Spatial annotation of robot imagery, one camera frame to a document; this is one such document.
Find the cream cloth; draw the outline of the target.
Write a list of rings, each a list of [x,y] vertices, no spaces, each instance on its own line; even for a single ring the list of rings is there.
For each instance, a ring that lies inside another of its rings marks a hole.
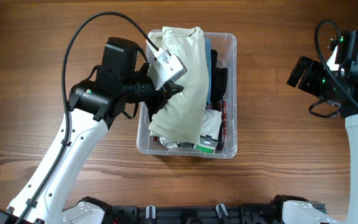
[[[149,32],[148,37],[157,47],[176,55],[187,69],[175,82],[183,90],[152,116],[150,135],[198,144],[209,89],[204,32],[200,27],[164,26],[159,32]]]

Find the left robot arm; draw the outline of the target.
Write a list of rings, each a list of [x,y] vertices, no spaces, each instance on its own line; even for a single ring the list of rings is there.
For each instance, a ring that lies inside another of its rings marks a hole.
[[[103,201],[86,197],[72,208],[65,202],[90,152],[126,105],[144,102],[157,110],[181,92],[176,80],[186,67],[180,58],[157,48],[136,69],[142,53],[133,41],[107,41],[102,62],[66,93],[58,134],[27,185],[0,209],[0,223],[112,223],[112,207]]]

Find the blue jeans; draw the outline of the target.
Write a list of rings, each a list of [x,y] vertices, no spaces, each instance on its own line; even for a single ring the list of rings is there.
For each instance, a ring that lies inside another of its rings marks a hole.
[[[211,40],[209,38],[204,39],[205,45],[205,54],[206,54],[206,65],[208,69],[208,93],[206,98],[206,104],[211,104],[211,76],[212,76],[212,68],[211,68]]]

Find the white printed t-shirt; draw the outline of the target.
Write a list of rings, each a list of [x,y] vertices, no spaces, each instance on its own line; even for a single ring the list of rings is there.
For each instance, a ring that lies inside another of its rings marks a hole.
[[[176,147],[198,149],[202,153],[214,153],[219,139],[222,124],[222,113],[218,110],[205,110],[201,125],[200,143],[174,142],[164,137],[159,137],[158,142],[168,148]]]

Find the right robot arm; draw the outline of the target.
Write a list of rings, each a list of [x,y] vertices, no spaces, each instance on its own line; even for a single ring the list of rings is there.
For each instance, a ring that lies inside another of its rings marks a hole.
[[[327,65],[300,57],[287,81],[288,85],[318,97],[316,105],[329,103],[345,119],[350,156],[351,177],[346,223],[358,223],[358,30],[344,31],[332,40],[333,55]]]

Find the clear plastic storage bin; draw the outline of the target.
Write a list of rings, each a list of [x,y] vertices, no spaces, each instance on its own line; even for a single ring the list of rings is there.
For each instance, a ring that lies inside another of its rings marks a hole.
[[[145,103],[139,104],[139,124],[136,147],[139,152],[153,156],[192,156],[212,159],[230,159],[237,153],[237,39],[233,34],[205,32],[211,46],[218,52],[217,67],[227,68],[227,89],[223,96],[224,137],[222,146],[214,153],[202,153],[198,149],[176,147],[167,149],[150,135],[149,115]]]

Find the black garment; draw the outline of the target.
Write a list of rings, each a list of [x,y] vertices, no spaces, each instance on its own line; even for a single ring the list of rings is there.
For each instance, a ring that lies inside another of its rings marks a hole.
[[[217,67],[218,52],[211,49],[211,102],[223,99],[227,89],[227,68]]]

